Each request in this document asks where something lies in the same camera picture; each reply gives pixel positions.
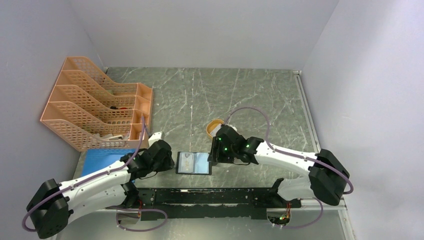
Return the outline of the black leather card holder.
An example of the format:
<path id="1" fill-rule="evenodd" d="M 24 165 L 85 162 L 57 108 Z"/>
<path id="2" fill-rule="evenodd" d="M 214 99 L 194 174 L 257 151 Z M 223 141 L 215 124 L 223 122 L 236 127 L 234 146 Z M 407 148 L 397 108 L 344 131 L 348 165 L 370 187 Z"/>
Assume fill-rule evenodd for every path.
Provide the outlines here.
<path id="1" fill-rule="evenodd" d="M 181 175 L 211 175 L 212 163 L 208 152 L 177 153 L 175 172 Z"/>

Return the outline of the orange oval tray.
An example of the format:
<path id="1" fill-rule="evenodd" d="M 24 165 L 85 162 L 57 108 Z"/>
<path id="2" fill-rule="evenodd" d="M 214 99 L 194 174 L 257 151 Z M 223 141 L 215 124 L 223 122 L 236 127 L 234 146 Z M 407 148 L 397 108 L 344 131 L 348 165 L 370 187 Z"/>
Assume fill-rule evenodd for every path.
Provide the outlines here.
<path id="1" fill-rule="evenodd" d="M 217 131 L 224 124 L 222 119 L 214 119 L 212 120 L 206 127 L 206 133 L 210 139 L 216 136 Z"/>

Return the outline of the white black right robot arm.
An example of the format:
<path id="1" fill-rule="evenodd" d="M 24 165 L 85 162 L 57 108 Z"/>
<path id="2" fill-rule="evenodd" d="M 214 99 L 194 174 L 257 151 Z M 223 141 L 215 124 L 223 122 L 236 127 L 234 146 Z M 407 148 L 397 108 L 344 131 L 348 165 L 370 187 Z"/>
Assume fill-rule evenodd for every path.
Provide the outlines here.
<path id="1" fill-rule="evenodd" d="M 208 160 L 228 164 L 240 160 L 245 164 L 269 165 L 298 174 L 294 179 L 275 181 L 275 190 L 269 197 L 275 207 L 304 198 L 316 198 L 327 205 L 337 206 L 349 185 L 349 172 L 331 151 L 297 151 L 259 137 L 244 138 L 229 125 L 215 128 Z"/>

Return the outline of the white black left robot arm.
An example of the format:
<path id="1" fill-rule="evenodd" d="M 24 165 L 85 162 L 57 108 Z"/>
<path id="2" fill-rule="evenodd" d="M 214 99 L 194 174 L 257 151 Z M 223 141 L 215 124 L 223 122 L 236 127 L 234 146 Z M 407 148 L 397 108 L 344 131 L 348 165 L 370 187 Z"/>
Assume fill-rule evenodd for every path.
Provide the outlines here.
<path id="1" fill-rule="evenodd" d="M 159 139 L 149 148 L 128 153 L 83 177 L 61 183 L 46 180 L 28 203 L 22 227 L 36 232 L 40 239 L 47 239 L 72 221 L 97 210 L 139 207 L 143 203 L 134 181 L 173 167 L 172 148 Z"/>

